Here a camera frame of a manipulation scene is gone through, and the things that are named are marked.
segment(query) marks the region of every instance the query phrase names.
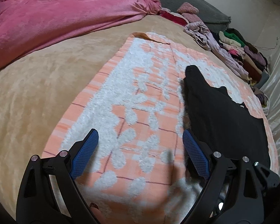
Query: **hand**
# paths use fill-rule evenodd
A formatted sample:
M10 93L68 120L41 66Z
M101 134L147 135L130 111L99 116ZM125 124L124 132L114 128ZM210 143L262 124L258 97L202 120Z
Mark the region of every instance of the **hand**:
M103 214L99 210L99 207L95 203L91 203L89 207L96 219L98 219L100 224L107 224L105 217L103 216Z

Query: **lavender cloth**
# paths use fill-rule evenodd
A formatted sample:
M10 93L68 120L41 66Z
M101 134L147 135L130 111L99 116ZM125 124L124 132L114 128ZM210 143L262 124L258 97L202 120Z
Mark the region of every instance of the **lavender cloth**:
M263 56L258 52L257 54L253 53L248 46L244 46L244 51L248 56L250 56L252 59L258 61L261 65L265 66L265 59Z
M208 45L216 57L218 57L235 75L247 80L248 72L245 71L225 49L222 49L218 45L218 42L214 39L213 35L210 32L207 32L206 37L208 38Z
M235 75L247 80L248 72L244 70L214 39L208 27L202 22L195 22L184 27L184 31L191 35L202 48L211 50Z
M195 22L187 24L184 27L184 31L193 37L193 39L203 49L210 51L211 48L208 46L208 38L206 38L206 32L209 32L208 27L203 22Z

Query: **stack of clothes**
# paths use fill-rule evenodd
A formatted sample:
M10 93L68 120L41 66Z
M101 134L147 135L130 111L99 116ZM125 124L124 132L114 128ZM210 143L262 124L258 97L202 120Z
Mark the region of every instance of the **stack of clothes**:
M265 83L269 77L267 59L252 44L246 42L240 32L232 28L224 32L220 31L217 42L222 43L222 48L227 50L232 58L249 73L252 79L249 81L251 85L259 83L257 87L260 88Z
M267 81L267 59L236 29L228 28L219 33L212 32L197 16L199 10L189 3L183 3L177 10L188 21L184 31L192 36L203 49L212 51L235 75L246 81L268 112L268 97L259 91Z

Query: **fingernail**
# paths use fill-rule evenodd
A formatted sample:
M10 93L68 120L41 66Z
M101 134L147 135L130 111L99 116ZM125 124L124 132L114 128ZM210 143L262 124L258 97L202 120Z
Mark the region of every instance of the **fingernail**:
M89 208L91 208L91 207L94 207L94 208L99 210L99 207L95 203L93 203L93 202L90 203Z

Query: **pink knit fabric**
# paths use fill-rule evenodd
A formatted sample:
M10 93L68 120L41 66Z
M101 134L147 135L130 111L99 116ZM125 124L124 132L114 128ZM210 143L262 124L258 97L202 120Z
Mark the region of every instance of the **pink knit fabric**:
M182 16L184 16L184 18L187 19L189 23L202 22L202 20L196 14L183 13Z
M178 13L182 14L182 13L192 13L192 14L198 14L199 10L192 6L190 3L185 2L183 3L180 8L177 10Z

